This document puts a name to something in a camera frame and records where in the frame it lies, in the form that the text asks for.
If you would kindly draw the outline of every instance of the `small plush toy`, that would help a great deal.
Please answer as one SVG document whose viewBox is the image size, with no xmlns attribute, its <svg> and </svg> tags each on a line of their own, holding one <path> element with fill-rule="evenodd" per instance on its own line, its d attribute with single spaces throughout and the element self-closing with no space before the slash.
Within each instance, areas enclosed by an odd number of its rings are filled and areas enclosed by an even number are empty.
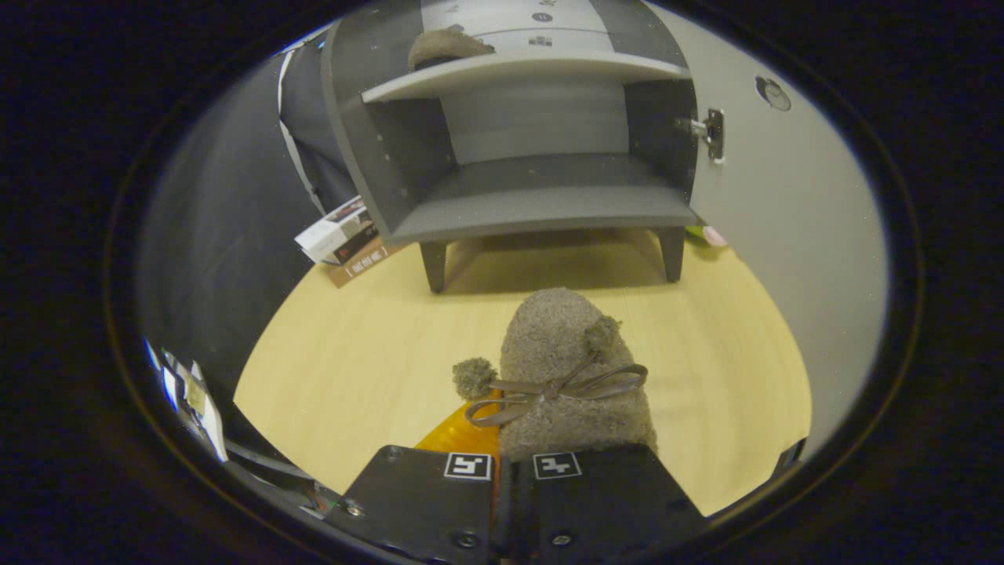
<svg viewBox="0 0 1004 565">
<path fill-rule="evenodd" d="M 457 29 L 435 29 L 419 35 L 408 53 L 408 67 L 422 70 L 442 62 L 495 52 L 495 47 Z"/>
<path fill-rule="evenodd" d="M 509 324 L 501 379 L 485 359 L 454 367 L 458 394 L 472 401 L 465 417 L 500 427 L 499 455 L 513 462 L 630 444 L 656 452 L 642 390 L 648 369 L 635 363 L 618 326 L 566 289 L 534 293 Z"/>
</svg>

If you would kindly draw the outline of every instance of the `cabinet leg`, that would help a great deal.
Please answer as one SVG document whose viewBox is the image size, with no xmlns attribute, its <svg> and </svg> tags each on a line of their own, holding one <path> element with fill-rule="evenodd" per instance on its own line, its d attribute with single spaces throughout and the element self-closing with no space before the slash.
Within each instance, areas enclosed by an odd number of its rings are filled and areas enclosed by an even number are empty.
<svg viewBox="0 0 1004 565">
<path fill-rule="evenodd" d="M 429 289 L 441 293 L 446 280 L 446 242 L 419 243 L 419 247 L 422 249 L 422 262 L 426 264 Z"/>
<path fill-rule="evenodd" d="M 684 227 L 662 227 L 656 230 L 659 245 L 663 248 L 663 264 L 666 266 L 666 280 L 680 280 L 680 270 L 684 264 Z"/>
</svg>

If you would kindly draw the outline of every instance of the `white box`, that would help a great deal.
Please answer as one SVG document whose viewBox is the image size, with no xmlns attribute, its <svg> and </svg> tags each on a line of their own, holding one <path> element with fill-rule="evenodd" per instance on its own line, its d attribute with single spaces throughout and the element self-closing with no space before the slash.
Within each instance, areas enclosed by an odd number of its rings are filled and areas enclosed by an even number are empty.
<svg viewBox="0 0 1004 565">
<path fill-rule="evenodd" d="M 317 220 L 295 237 L 300 248 L 314 262 L 321 262 L 370 223 L 362 197 L 356 196 Z"/>
</svg>

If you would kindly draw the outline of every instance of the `metal hinge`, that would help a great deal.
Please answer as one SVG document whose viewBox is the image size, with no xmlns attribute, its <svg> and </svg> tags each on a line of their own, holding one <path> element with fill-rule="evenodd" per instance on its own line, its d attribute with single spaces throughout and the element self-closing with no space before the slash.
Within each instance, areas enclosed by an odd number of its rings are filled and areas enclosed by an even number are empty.
<svg viewBox="0 0 1004 565">
<path fill-rule="evenodd" d="M 711 159 L 721 161 L 725 158 L 725 114 L 721 109 L 708 108 L 708 118 L 704 121 L 679 117 L 677 126 L 704 139 Z"/>
</svg>

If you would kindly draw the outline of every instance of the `cabinet shelf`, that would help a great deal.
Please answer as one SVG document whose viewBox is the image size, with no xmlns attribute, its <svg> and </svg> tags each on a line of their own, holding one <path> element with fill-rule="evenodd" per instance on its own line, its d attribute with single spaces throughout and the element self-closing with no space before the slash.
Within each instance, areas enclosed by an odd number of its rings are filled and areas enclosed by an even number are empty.
<svg viewBox="0 0 1004 565">
<path fill-rule="evenodd" d="M 443 241 L 526 231 L 695 223 L 683 192 L 622 154 L 520 157 L 458 167 L 387 237 Z"/>
<path fill-rule="evenodd" d="M 613 51 L 512 51 L 479 55 L 410 72 L 362 92 L 362 101 L 436 98 L 479 86 L 532 79 L 595 79 L 622 84 L 687 79 L 690 70 Z"/>
</svg>

